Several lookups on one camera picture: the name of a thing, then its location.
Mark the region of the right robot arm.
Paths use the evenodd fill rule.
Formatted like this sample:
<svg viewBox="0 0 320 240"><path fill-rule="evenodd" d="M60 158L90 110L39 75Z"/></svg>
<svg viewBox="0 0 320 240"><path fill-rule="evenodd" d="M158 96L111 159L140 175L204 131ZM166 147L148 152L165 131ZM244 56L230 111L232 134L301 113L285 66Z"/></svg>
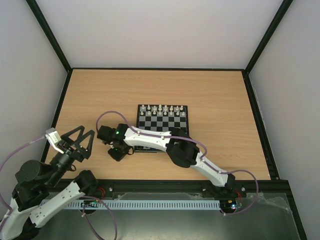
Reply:
<svg viewBox="0 0 320 240"><path fill-rule="evenodd" d="M171 161L181 168L193 168L218 187L218 191L229 196L236 189L235 176L216 166L206 157L207 150L201 152L200 143L190 138L179 128L171 131L151 131L120 123L117 128L102 125L97 138L109 145L108 154L121 161L137 146L157 149L167 153Z"/></svg>

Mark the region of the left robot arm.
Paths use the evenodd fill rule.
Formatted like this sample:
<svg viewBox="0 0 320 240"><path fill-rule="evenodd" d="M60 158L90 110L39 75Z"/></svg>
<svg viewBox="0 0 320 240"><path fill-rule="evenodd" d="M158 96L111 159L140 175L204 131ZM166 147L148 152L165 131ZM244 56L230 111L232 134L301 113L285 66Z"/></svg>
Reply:
<svg viewBox="0 0 320 240"><path fill-rule="evenodd" d="M92 153L94 130L84 132L84 126L59 135L55 128L46 130L39 140L47 140L56 150L50 163L28 160L15 174L17 184L10 203L0 202L7 208L0 223L2 240L26 240L36 236L54 215L69 203L93 194L98 180L90 170L83 170L69 185L44 205L49 195L67 171L75 171L74 161L89 159Z"/></svg>

